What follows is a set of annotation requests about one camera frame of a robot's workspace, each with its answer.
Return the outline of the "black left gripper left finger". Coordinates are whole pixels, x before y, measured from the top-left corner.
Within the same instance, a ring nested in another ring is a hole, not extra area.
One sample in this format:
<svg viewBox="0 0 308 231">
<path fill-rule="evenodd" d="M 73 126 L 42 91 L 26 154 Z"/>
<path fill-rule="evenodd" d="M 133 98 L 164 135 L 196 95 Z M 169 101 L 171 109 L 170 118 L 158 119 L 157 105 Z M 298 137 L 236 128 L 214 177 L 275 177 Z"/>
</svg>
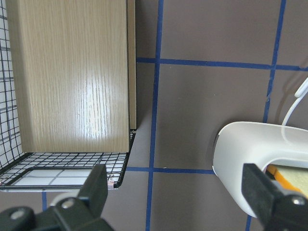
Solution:
<svg viewBox="0 0 308 231">
<path fill-rule="evenodd" d="M 91 170 L 79 193 L 66 197 L 35 214 L 27 206 L 8 208 L 0 213 L 2 231 L 106 231 L 108 223 L 101 218 L 107 199 L 106 166 Z"/>
</svg>

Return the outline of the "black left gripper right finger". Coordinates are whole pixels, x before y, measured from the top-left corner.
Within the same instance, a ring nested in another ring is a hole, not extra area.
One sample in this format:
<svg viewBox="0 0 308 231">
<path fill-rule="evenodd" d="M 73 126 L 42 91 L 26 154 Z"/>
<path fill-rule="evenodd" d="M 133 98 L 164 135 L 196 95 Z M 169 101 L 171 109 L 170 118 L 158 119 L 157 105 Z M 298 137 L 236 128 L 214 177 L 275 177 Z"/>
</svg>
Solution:
<svg viewBox="0 0 308 231">
<path fill-rule="evenodd" d="M 265 231 L 306 231 L 308 199 L 285 190 L 255 164 L 243 165 L 243 196 Z"/>
</svg>

